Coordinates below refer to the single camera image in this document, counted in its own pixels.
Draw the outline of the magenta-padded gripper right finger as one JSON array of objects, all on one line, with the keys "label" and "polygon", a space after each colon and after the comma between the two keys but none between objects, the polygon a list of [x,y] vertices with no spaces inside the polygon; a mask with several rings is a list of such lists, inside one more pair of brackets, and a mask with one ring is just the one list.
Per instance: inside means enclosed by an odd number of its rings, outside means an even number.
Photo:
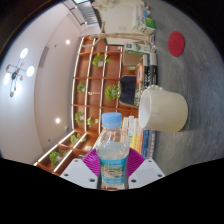
[{"label": "magenta-padded gripper right finger", "polygon": [[135,189],[163,178],[164,173],[153,159],[144,159],[136,150],[130,149],[126,177],[126,187]]}]

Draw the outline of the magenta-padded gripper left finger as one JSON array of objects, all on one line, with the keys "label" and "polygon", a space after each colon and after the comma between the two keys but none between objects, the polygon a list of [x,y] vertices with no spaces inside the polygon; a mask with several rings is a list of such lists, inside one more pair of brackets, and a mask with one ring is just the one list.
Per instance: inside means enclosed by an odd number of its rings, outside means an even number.
[{"label": "magenta-padded gripper left finger", "polygon": [[73,159],[60,175],[78,186],[96,189],[100,175],[100,162],[95,149],[89,151],[82,159]]}]

